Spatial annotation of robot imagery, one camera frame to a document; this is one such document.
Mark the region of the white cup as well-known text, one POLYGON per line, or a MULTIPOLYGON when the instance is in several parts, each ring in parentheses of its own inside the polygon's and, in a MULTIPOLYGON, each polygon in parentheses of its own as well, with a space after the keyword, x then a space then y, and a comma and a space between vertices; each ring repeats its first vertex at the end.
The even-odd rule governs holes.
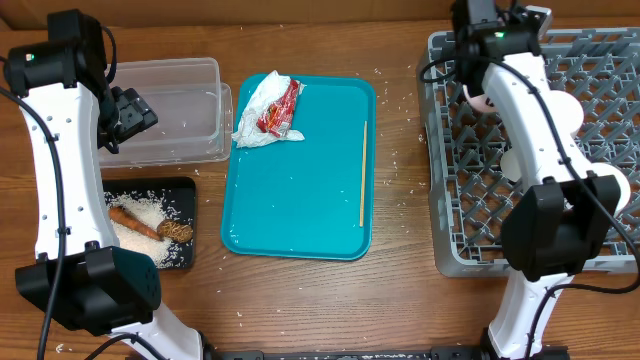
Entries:
POLYGON ((500 159, 500 167, 503 175, 510 182, 518 182, 521 179, 521 170, 516 153, 513 148, 507 150, 500 159))

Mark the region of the orange carrot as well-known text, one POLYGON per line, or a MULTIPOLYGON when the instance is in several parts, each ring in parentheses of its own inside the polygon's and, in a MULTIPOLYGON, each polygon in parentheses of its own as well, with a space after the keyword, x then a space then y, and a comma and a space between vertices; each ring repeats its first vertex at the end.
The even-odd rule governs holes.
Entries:
POLYGON ((151 227, 142 223, 130 212, 122 207, 112 207, 108 210, 108 215, 112 221, 120 224, 130 230, 133 230, 141 235, 151 238, 156 241, 160 241, 160 235, 151 227))

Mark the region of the pile of white rice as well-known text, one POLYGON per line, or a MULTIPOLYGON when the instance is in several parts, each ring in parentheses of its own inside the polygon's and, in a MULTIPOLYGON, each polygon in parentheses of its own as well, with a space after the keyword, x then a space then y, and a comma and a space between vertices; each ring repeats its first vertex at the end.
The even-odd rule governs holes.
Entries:
POLYGON ((190 241, 179 243, 170 237, 155 240, 147 231, 139 230, 140 225, 157 231, 162 221, 183 221, 176 201, 169 200, 165 191, 107 192, 105 201, 108 210, 119 208, 137 223, 137 229, 133 229, 111 221, 122 248, 149 256, 158 269, 185 268, 190 265, 190 241))

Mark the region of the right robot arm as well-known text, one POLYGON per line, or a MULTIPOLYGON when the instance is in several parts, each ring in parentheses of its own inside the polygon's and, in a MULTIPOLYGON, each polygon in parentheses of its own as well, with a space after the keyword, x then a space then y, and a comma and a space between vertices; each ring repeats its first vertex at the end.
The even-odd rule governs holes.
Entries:
POLYGON ((598 255, 630 186, 577 149, 584 113, 547 83, 542 14, 518 6, 504 12, 492 1, 456 1, 451 11, 456 78, 468 99, 479 99, 478 110, 499 115, 524 191, 501 225, 512 272, 486 338, 494 358, 528 359, 541 353, 536 338, 558 295, 598 255))

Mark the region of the wooden chopstick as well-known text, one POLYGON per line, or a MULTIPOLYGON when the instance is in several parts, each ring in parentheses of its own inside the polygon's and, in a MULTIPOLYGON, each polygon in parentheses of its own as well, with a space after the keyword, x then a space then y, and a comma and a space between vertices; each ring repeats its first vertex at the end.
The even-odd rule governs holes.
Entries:
POLYGON ((363 143, 362 143, 362 163, 361 163, 361 188, 360 188, 360 205, 359 205, 359 227, 364 226, 364 208, 366 194, 366 169, 367 169, 367 140, 368 140, 368 122, 364 122, 363 126, 363 143))

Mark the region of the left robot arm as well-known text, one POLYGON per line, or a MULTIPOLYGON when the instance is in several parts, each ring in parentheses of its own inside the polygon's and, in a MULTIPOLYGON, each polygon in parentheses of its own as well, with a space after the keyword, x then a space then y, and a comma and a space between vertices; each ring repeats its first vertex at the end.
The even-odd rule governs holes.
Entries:
POLYGON ((204 334, 163 303, 152 259, 120 246, 104 199, 99 150, 117 153, 157 115, 114 85, 115 40, 97 19, 55 12, 47 31, 2 60, 1 92, 28 127, 39 204, 35 261, 15 272, 19 294, 45 325, 124 342, 145 358, 214 358, 204 334))

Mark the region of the white bowl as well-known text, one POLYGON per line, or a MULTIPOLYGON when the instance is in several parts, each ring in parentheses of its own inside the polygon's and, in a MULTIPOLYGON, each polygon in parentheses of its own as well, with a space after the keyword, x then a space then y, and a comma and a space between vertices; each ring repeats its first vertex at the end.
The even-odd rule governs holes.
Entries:
POLYGON ((584 110, 580 102, 567 92, 552 90, 547 104, 558 130, 575 139, 584 122, 584 110))

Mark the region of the white saucer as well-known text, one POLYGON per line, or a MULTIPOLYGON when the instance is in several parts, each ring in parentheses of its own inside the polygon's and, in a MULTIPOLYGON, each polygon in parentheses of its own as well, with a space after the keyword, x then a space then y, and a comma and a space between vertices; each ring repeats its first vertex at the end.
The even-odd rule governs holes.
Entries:
POLYGON ((617 202, 614 212, 615 216, 618 216, 623 208, 628 204, 631 196, 631 186, 626 176, 616 167, 608 163, 595 162, 592 164, 594 172, 598 176, 613 175, 620 188, 620 198, 617 202))

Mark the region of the large white plate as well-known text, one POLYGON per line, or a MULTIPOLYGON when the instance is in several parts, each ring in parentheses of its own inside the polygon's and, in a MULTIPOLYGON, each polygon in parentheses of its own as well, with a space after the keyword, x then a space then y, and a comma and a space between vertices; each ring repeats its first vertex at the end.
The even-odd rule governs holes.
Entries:
POLYGON ((481 113, 495 113, 496 109, 491 99, 486 95, 471 96, 468 87, 463 86, 463 92, 467 103, 476 111, 481 113))

